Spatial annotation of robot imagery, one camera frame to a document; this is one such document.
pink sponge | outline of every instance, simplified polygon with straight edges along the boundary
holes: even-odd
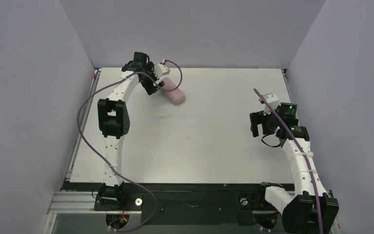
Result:
[[[177,86],[168,77],[164,78],[163,81],[164,81],[164,86],[162,88],[165,90],[172,90]],[[180,105],[186,100],[186,96],[184,95],[183,91],[180,90],[180,88],[174,91],[171,91],[171,92],[163,92],[163,93],[175,106]]]

white table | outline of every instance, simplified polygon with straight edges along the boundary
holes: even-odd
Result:
[[[103,68],[97,89],[116,82],[120,71]],[[186,101],[180,106],[160,92],[148,96],[141,84],[134,89],[127,103],[124,176],[141,183],[293,183],[283,150],[267,147],[250,131],[249,114],[263,110],[253,88],[290,102],[280,69],[184,68],[183,74]],[[177,83],[178,70],[168,77]],[[84,131],[102,153],[96,105],[112,89],[95,96]],[[104,162],[81,142],[70,181],[101,182],[103,174]]]

wall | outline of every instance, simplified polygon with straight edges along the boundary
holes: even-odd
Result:
[[[287,75],[344,233],[374,233],[374,1],[327,0]]]
[[[287,68],[324,0],[60,0],[95,66]]]
[[[93,74],[57,0],[0,0],[0,234],[41,232]]]

purple hose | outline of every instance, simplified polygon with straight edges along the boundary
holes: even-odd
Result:
[[[259,98],[263,101],[264,104],[270,109],[272,114],[278,119],[278,121],[282,124],[282,126],[286,129],[289,136],[292,138],[292,140],[295,142],[296,146],[299,148],[300,152],[304,153],[303,148],[300,146],[299,142],[296,140],[295,136],[292,134],[290,129],[286,126],[286,123],[284,123],[283,119],[280,118],[280,116],[276,113],[276,111],[273,109],[273,107],[264,99],[263,95],[261,95],[257,89],[253,89],[254,92],[259,96]],[[312,172],[312,166],[310,165],[309,159],[306,155],[303,155],[304,160],[307,164],[307,169],[309,170],[310,179],[313,183],[313,190],[315,191],[315,200],[316,200],[316,207],[318,209],[318,222],[319,222],[319,234],[323,234],[323,222],[322,222],[322,211],[320,210],[320,202],[319,202],[319,194],[318,194],[318,187],[316,185],[316,180]]]
[[[168,61],[168,62],[170,62],[170,63],[172,63],[172,64],[174,64],[179,70],[180,70],[180,82],[179,82],[179,84],[174,88],[174,89],[172,89],[172,90],[165,90],[165,89],[163,89],[163,88],[161,88],[160,86],[158,86],[158,84],[154,81],[154,79],[151,77],[151,76],[149,76],[148,74],[146,74],[146,73],[144,73],[144,72],[134,72],[134,73],[131,73],[130,75],[128,75],[127,77],[125,77],[125,78],[123,78],[123,79],[121,79],[121,80],[119,80],[118,82],[115,82],[115,83],[112,83],[112,84],[110,84],[110,85],[107,85],[107,86],[105,86],[105,87],[103,87],[103,88],[101,88],[101,89],[99,89],[99,90],[97,90],[97,91],[95,91],[95,92],[93,92],[91,95],[89,95],[88,96],[88,98],[85,100],[85,102],[81,105],[81,107],[79,108],[79,110],[78,110],[78,113],[76,114],[76,125],[77,125],[77,127],[78,127],[78,132],[79,132],[79,134],[81,135],[81,138],[84,140],[84,142],[88,145],[88,147],[92,150],[92,151],[94,151],[105,163],[107,163],[109,166],[110,166],[110,168],[111,168],[111,170],[117,175],[117,176],[119,176],[120,178],[122,178],[123,180],[126,180],[126,181],[128,181],[128,182],[130,182],[130,183],[132,183],[132,184],[134,184],[134,185],[136,185],[136,186],[138,186],[138,187],[140,187],[141,189],[143,189],[143,190],[145,190],[147,193],[149,193],[151,196],[152,196],[152,198],[154,199],[154,202],[155,202],[155,207],[154,207],[154,211],[152,212],[152,214],[148,217],[148,218],[146,218],[146,220],[144,220],[143,222],[141,222],[138,226],[136,226],[136,227],[134,227],[134,228],[131,228],[131,229],[128,229],[128,230],[124,230],[124,231],[121,231],[121,230],[117,230],[118,232],[130,232],[130,231],[133,231],[133,230],[135,230],[135,229],[137,229],[137,228],[139,228],[139,227],[141,227],[142,225],[144,225],[146,222],[148,222],[154,215],[155,215],[155,213],[156,213],[156,211],[157,211],[157,207],[158,207],[158,200],[157,200],[157,198],[155,197],[155,195],[149,190],[149,189],[147,189],[146,187],[144,187],[143,185],[141,185],[141,184],[139,184],[139,183],[136,183],[136,182],[134,182],[134,181],[132,181],[132,180],[130,180],[130,179],[128,179],[128,178],[125,178],[124,176],[122,176],[120,173],[118,173],[117,172],[117,170],[111,165],[111,163],[97,150],[97,149],[95,149],[89,142],[88,142],[88,140],[85,138],[85,136],[84,136],[84,134],[83,134],[83,132],[82,132],[82,129],[81,129],[81,121],[80,121],[80,119],[79,119],[79,117],[81,116],[81,111],[82,111],[82,108],[84,108],[84,106],[87,104],[87,102],[89,101],[89,100],[91,100],[96,94],[98,94],[99,92],[101,92],[101,91],[103,91],[103,90],[106,90],[106,89],[108,89],[108,88],[110,88],[110,87],[112,87],[112,86],[114,86],[114,85],[119,85],[119,84],[121,84],[122,82],[124,82],[125,80],[127,80],[128,78],[130,78],[130,77],[132,77],[132,76],[134,76],[134,75],[144,75],[144,76],[147,76],[149,79],[151,79],[151,81],[159,88],[159,89],[161,89],[161,90],[163,90],[163,91],[165,91],[165,92],[171,92],[171,91],[174,91],[174,90],[176,90],[180,85],[181,85],[181,81],[183,80],[183,73],[181,72],[181,68],[176,64],[176,63],[174,63],[174,62],[172,62],[172,61],[170,61],[170,60],[166,60],[166,61]],[[109,223],[109,226],[111,226],[114,222],[116,222],[116,221],[118,221],[119,220],[119,218],[118,219],[115,219],[115,220],[113,220],[113,221],[111,221],[110,223]]]

purple cable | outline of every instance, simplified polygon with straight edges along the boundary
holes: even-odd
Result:
[[[299,144],[299,142],[296,140],[296,137],[292,134],[290,129],[286,126],[286,123],[284,123],[283,119],[280,118],[280,116],[276,113],[275,109],[264,99],[263,95],[261,95],[257,89],[253,89],[254,92],[259,96],[259,98],[263,101],[264,104],[270,109],[272,114],[278,119],[278,121],[282,124],[282,126],[286,129],[289,136],[292,138],[292,140],[295,142],[296,146],[299,148],[300,152],[304,153],[303,148]],[[309,159],[306,155],[303,155],[304,160],[307,164],[307,169],[309,170],[310,179],[313,183],[313,190],[315,191],[315,200],[316,200],[316,207],[318,209],[318,222],[319,222],[319,234],[323,234],[323,222],[322,222],[322,211],[320,210],[320,202],[319,202],[319,194],[318,194],[318,187],[316,185],[315,177],[312,172],[312,166],[310,165]]]
[[[157,207],[158,207],[158,200],[157,200],[157,198],[155,197],[155,195],[149,190],[149,189],[147,189],[146,187],[144,187],[143,185],[141,185],[141,184],[139,184],[139,183],[136,183],[136,182],[134,182],[134,181],[132,181],[132,180],[130,180],[130,179],[128,179],[128,178],[125,178],[124,176],[122,176],[120,173],[118,173],[117,172],[117,170],[112,166],[112,164],[97,150],[97,149],[95,149],[89,142],[88,142],[88,140],[85,138],[85,136],[84,136],[84,134],[83,134],[83,132],[82,132],[82,129],[81,129],[81,121],[80,121],[80,119],[79,119],[79,117],[80,117],[80,115],[81,115],[81,111],[82,111],[82,108],[84,108],[84,106],[87,104],[87,102],[89,101],[89,100],[91,100],[96,94],[98,94],[99,92],[101,92],[101,91],[104,91],[104,90],[106,90],[106,89],[108,89],[108,88],[110,88],[110,87],[112,87],[112,86],[114,86],[114,85],[119,85],[119,84],[121,84],[122,82],[124,82],[125,80],[127,80],[128,78],[130,78],[130,77],[132,77],[132,76],[134,76],[134,75],[144,75],[144,76],[147,76],[149,79],[151,79],[151,81],[154,83],[154,84],[156,84],[157,85],[157,87],[159,88],[159,89],[161,89],[161,90],[163,90],[163,91],[165,91],[165,92],[171,92],[171,91],[174,91],[174,90],[176,90],[180,85],[181,85],[181,81],[183,80],[183,73],[182,73],[182,71],[181,71],[181,68],[176,64],[176,63],[174,63],[174,62],[172,62],[172,61],[169,61],[169,60],[166,60],[166,61],[168,61],[168,62],[170,62],[170,63],[172,63],[172,64],[174,64],[179,70],[180,70],[180,82],[179,82],[179,84],[176,86],[176,88],[174,88],[174,89],[172,89],[172,90],[165,90],[165,89],[163,89],[163,88],[161,88],[160,86],[158,86],[158,84],[154,81],[154,79],[150,76],[150,75],[148,75],[147,73],[144,73],[144,72],[134,72],[134,73],[131,73],[130,75],[128,75],[127,77],[125,77],[125,78],[123,78],[123,79],[121,79],[121,80],[119,80],[119,81],[117,81],[117,82],[115,82],[115,83],[112,83],[112,84],[110,84],[110,85],[107,85],[107,86],[105,86],[105,87],[103,87],[103,88],[101,88],[101,89],[99,89],[99,90],[97,90],[97,91],[95,91],[95,92],[93,92],[91,95],[89,95],[88,96],[88,98],[85,100],[85,102],[81,105],[81,107],[79,108],[79,110],[78,110],[78,113],[76,114],[76,125],[77,125],[77,127],[78,127],[78,132],[79,132],[79,134],[81,135],[81,138],[84,140],[84,142],[88,145],[88,147],[92,150],[92,151],[94,151],[105,163],[107,163],[109,166],[110,166],[110,168],[111,168],[111,170],[117,175],[117,176],[119,176],[120,178],[122,178],[123,180],[126,180],[126,181],[128,181],[128,182],[130,182],[130,183],[132,183],[132,184],[134,184],[134,185],[136,185],[136,186],[138,186],[138,187],[140,187],[141,189],[143,189],[143,190],[145,190],[147,193],[149,193],[151,196],[152,196],[152,198],[154,199],[154,202],[155,202],[155,207],[154,207],[154,211],[152,212],[152,214],[148,217],[148,218],[146,218],[146,220],[144,220],[143,222],[141,222],[138,226],[136,226],[136,227],[134,227],[134,228],[131,228],[131,229],[128,229],[128,230],[124,230],[124,231],[120,231],[120,230],[117,230],[118,232],[122,232],[122,233],[124,233],[124,232],[130,232],[130,231],[133,231],[133,230],[135,230],[135,229],[137,229],[137,228],[139,228],[139,227],[141,227],[142,225],[144,225],[146,222],[148,222],[154,215],[155,215],[155,213],[156,213],[156,211],[157,211]],[[111,221],[110,223],[109,223],[109,226],[111,226],[114,222],[116,222],[116,221],[118,221],[119,220],[119,218],[117,218],[117,219],[115,219],[115,220],[113,220],[113,221]]]

